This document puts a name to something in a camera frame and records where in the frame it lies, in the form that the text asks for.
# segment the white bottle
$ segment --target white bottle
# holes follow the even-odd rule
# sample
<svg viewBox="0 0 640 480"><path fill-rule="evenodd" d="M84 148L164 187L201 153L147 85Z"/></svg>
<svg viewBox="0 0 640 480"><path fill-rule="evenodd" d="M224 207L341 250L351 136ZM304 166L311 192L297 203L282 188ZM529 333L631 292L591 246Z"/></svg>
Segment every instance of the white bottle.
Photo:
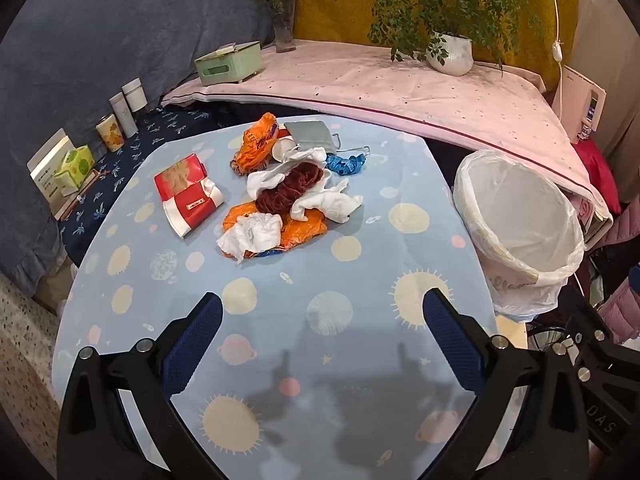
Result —
<svg viewBox="0 0 640 480"><path fill-rule="evenodd" d="M145 91L142 88L139 77L124 85L122 92L124 97L127 98L127 103L129 103L132 112L137 112L146 106Z"/></svg>
<svg viewBox="0 0 640 480"><path fill-rule="evenodd" d="M133 120L131 110L129 110L129 105L127 105L124 94L122 92L118 92L111 99L109 99L109 102L111 103L113 112L118 118L120 126L122 126L124 134L127 137L134 136L138 132L138 126L136 125L136 121Z"/></svg>

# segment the trash can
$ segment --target trash can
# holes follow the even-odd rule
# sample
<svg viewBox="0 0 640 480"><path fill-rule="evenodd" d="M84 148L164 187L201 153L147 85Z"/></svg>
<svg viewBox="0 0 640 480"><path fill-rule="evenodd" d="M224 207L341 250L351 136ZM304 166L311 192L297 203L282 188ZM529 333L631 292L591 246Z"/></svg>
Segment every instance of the trash can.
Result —
<svg viewBox="0 0 640 480"><path fill-rule="evenodd" d="M575 209L558 186L502 152L481 150L460 164L453 197L495 311L528 321L558 306L584 255Z"/></svg>

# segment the vase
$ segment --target vase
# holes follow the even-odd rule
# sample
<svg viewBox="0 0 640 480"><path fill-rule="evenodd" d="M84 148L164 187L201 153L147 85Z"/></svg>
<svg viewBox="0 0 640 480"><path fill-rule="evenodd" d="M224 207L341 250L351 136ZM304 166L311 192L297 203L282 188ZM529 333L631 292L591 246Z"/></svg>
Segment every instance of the vase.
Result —
<svg viewBox="0 0 640 480"><path fill-rule="evenodd" d="M471 40L468 38L457 38L448 34L437 35L444 44L444 48L449 54L444 59L442 65L436 57L427 52L427 61L438 72L449 75L465 75L474 65L474 58L471 54Z"/></svg>
<svg viewBox="0 0 640 480"><path fill-rule="evenodd" d="M296 0L284 0L282 7L273 14L273 31L276 35L276 52L290 52L296 49L293 43L293 15Z"/></svg>

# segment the orange plastic wrapper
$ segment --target orange plastic wrapper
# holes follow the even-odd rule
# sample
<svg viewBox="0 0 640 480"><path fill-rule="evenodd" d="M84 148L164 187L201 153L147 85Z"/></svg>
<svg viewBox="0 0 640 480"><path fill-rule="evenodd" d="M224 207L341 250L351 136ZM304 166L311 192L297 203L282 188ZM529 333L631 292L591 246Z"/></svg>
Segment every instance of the orange plastic wrapper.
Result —
<svg viewBox="0 0 640 480"><path fill-rule="evenodd" d="M277 137L278 121L267 112L242 134L242 146L230 163L233 172L244 176L266 168Z"/></svg>
<svg viewBox="0 0 640 480"><path fill-rule="evenodd" d="M257 213L258 209L255 202L247 202L244 204L233 206L225 219L222 221L222 228L226 231L231 229L238 221L239 216L249 216L251 213ZM280 230L280 245L271 249L283 253L296 245L308 242L314 236L323 235L326 232L326 224L324 223L324 215L318 209L307 209L305 216L306 222L292 220L289 215L282 216L282 229ZM227 258L232 258L231 254L226 254ZM244 253L245 258L251 258L255 253L249 251Z"/></svg>

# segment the beige curtain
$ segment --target beige curtain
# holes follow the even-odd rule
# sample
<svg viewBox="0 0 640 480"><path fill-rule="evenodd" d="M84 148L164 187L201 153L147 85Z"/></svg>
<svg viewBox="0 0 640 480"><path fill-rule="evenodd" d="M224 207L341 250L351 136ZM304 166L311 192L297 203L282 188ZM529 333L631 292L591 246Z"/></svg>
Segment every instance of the beige curtain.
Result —
<svg viewBox="0 0 640 480"><path fill-rule="evenodd" d="M579 0L568 64L607 92L593 139L630 202L640 193L640 36L617 0Z"/></svg>
<svg viewBox="0 0 640 480"><path fill-rule="evenodd" d="M58 321L0 274L0 404L54 478L60 409L51 386L51 362Z"/></svg>

